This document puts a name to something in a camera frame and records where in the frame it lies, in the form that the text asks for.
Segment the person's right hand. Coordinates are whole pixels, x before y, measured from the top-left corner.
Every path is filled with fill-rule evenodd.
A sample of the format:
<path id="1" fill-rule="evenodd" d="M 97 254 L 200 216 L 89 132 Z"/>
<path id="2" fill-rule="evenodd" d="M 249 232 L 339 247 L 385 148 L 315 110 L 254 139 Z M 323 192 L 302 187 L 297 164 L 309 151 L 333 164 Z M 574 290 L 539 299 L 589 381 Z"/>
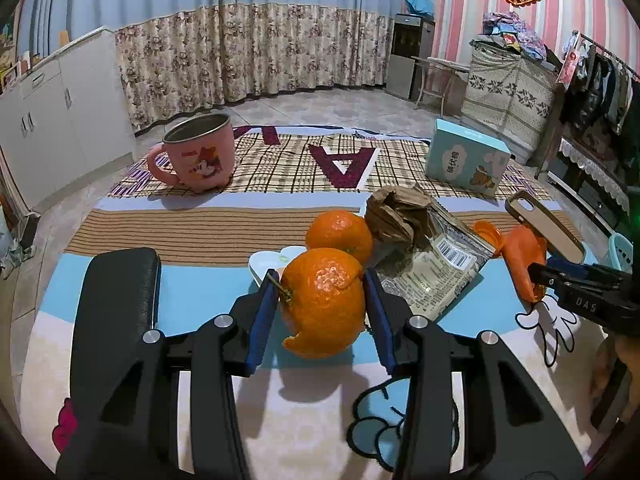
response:
<path id="1" fill-rule="evenodd" d="M 608 335 L 600 344 L 594 361 L 590 393 L 593 399 L 602 396 L 608 378 L 611 377 L 614 362 L 620 359 L 631 374 L 629 402 L 639 403 L 640 348 L 638 339 L 622 335 Z"/>

